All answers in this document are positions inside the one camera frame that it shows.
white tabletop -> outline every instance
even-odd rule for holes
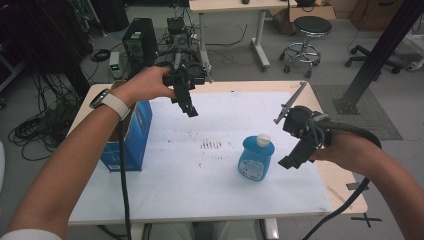
[[[287,8],[287,1],[281,0],[250,0],[243,4],[241,0],[190,0],[190,9],[195,13],[264,10]],[[297,5],[295,0],[290,0],[290,6]]]
[[[90,89],[74,125],[88,114],[87,105],[91,95],[104,87],[95,85]],[[345,183],[349,183],[353,179],[351,174],[339,172],[339,183],[327,184],[328,179],[324,177],[324,183],[321,182],[316,164],[304,164],[299,170],[285,170],[277,164],[291,151],[297,139],[283,132],[282,123],[276,126],[272,119],[281,110],[280,104],[298,87],[298,81],[217,82],[198,86],[192,92],[192,98],[199,116],[191,119],[181,112],[178,105],[172,105],[169,99],[153,100],[154,116],[143,171],[127,173],[132,221],[206,221],[317,215],[332,211],[335,204],[340,205],[343,199],[347,199],[342,189],[344,183],[340,183],[344,177],[340,176],[347,176]],[[245,93],[243,88],[249,88],[248,91],[253,93]],[[319,106],[313,93],[312,96],[310,94],[308,85],[296,104],[320,110],[317,109]],[[258,103],[262,107],[246,110],[241,106],[243,103],[254,106],[253,98],[261,99]],[[277,106],[266,107],[268,103]],[[224,106],[234,109],[234,112],[224,109]],[[269,125],[256,120],[243,120],[244,116],[257,119],[255,109],[266,115],[264,119],[267,122],[269,119]],[[251,112],[253,115],[237,114],[237,111]],[[243,137],[262,130],[272,133],[278,150],[273,155],[266,178],[255,182],[238,173],[237,162],[243,150]],[[366,211],[363,198],[359,199],[361,201],[358,205],[354,204],[350,211]],[[70,224],[122,223],[123,219],[119,173],[109,173],[99,162],[75,207]]]

person's right arm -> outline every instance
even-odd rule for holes
[[[424,236],[424,190],[393,157],[368,140],[333,132],[331,146],[316,150],[313,160],[328,160],[364,175],[382,194],[405,239]]]

sleeve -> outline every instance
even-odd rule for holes
[[[61,238],[44,230],[21,229],[7,233],[0,240],[61,240]]]

white desk leg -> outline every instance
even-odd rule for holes
[[[266,218],[264,219],[265,225],[265,239],[280,239],[280,234],[278,233],[278,225],[276,218]]]
[[[256,38],[252,38],[252,45],[253,47],[255,47],[256,53],[258,54],[259,59],[261,60],[263,71],[265,71],[267,68],[271,66],[261,46],[261,38],[262,38],[262,30],[264,29],[265,14],[266,14],[266,10],[261,10],[259,12],[258,29],[256,31]]]
[[[134,240],[143,240],[144,223],[131,224],[131,238]]]
[[[199,28],[200,28],[200,58],[202,59],[203,67],[206,69],[206,75],[210,83],[213,82],[211,77],[212,66],[209,63],[208,52],[206,51],[205,31],[204,31],[204,13],[199,13]]]

human arm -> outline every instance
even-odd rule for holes
[[[405,239],[424,236],[424,190],[393,157],[368,140],[334,131],[331,145],[316,150],[314,160],[328,160],[364,175],[382,194]]]
[[[152,67],[112,91],[127,106],[156,97],[175,98],[162,83],[169,74]],[[118,114],[101,105],[61,143],[21,200],[6,232],[46,230],[65,239],[68,220],[93,173],[104,146],[119,121]]]

